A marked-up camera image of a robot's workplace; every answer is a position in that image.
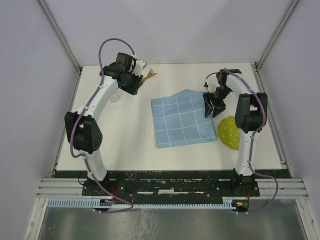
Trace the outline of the blue checkered cloth napkin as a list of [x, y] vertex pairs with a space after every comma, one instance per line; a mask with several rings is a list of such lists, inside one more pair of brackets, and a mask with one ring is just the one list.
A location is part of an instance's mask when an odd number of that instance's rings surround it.
[[217, 140], [212, 118], [205, 117], [202, 91], [184, 89], [150, 101], [158, 148], [208, 143]]

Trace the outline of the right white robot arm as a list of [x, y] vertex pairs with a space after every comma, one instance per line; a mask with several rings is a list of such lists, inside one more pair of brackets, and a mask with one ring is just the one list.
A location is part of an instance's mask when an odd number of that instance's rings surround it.
[[239, 129], [239, 152], [229, 183], [231, 193], [242, 195], [255, 187], [255, 149], [259, 133], [267, 123], [268, 95], [255, 92], [243, 79], [239, 69], [221, 69], [216, 73], [219, 86], [215, 92], [203, 94], [204, 117], [215, 118], [226, 109], [224, 99], [234, 93], [237, 97], [235, 126]]

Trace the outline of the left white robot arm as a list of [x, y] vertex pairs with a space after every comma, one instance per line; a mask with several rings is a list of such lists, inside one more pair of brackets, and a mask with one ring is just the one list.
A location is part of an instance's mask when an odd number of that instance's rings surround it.
[[99, 117], [118, 89], [131, 95], [138, 93], [146, 67], [146, 61], [119, 52], [115, 62], [100, 67], [100, 79], [85, 103], [64, 116], [70, 153], [73, 158], [82, 157], [88, 178], [96, 180], [93, 189], [99, 195], [106, 195], [111, 189], [100, 153], [103, 134], [98, 126]]

